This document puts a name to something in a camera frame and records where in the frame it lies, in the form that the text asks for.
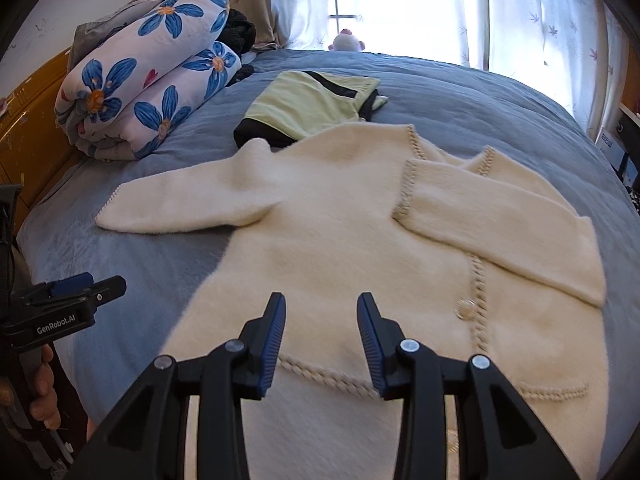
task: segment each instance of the human hand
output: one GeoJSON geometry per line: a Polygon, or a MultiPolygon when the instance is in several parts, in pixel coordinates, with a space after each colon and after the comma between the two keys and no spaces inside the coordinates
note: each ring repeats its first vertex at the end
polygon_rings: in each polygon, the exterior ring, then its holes
{"type": "Polygon", "coordinates": [[[49,362],[53,359],[53,350],[47,344],[42,347],[42,364],[34,377],[37,398],[30,405],[31,416],[44,423],[48,430],[60,427],[58,396],[53,389],[53,370],[49,362]]]}

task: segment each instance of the folded sleeve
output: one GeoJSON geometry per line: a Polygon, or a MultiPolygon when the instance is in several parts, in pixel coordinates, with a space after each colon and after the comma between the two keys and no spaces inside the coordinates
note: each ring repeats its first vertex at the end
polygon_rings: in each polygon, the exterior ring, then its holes
{"type": "Polygon", "coordinates": [[[545,196],[449,164],[408,160],[392,216],[422,236],[594,306],[604,303],[591,219],[545,196]]]}
{"type": "Polygon", "coordinates": [[[252,139],[231,158],[118,186],[95,218],[123,233],[177,233],[260,220],[280,201],[269,145],[252,139]]]}

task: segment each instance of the yellow wooden bed frame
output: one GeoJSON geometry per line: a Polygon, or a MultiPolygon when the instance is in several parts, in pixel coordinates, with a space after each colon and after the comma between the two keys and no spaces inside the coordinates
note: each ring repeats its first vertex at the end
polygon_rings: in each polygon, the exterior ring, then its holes
{"type": "Polygon", "coordinates": [[[53,107],[66,75],[68,50],[47,61],[7,97],[0,118],[0,182],[23,184],[16,232],[65,171],[86,156],[69,144],[53,107]]]}

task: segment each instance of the white stuffed animal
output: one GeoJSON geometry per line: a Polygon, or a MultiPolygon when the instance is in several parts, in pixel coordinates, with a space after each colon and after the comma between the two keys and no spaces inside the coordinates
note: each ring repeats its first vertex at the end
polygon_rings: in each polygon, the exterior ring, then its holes
{"type": "Polygon", "coordinates": [[[335,37],[334,42],[329,45],[329,50],[360,52],[364,50],[364,43],[359,41],[348,28],[344,28],[335,37]]]}

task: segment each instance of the blue-gray bedsheet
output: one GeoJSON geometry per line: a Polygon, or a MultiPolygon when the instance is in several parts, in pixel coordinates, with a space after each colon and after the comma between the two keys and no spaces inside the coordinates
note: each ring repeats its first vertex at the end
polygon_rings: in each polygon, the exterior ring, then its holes
{"type": "Polygon", "coordinates": [[[101,307],[95,326],[56,343],[88,415],[100,421],[158,353],[232,233],[228,227],[161,236],[103,231],[94,217],[115,187],[233,155],[233,129],[281,70],[369,75],[382,80],[380,93],[389,97],[374,121],[413,123],[423,137],[457,156],[473,156],[490,144],[542,174],[593,219],[608,290],[606,470],[640,420],[640,218],[573,118],[512,79],[428,60],[284,50],[261,54],[254,66],[254,75],[215,95],[147,158],[88,160],[73,168],[20,229],[18,243],[34,282],[85,271],[96,280],[114,274],[127,280],[126,295],[101,307]]]}

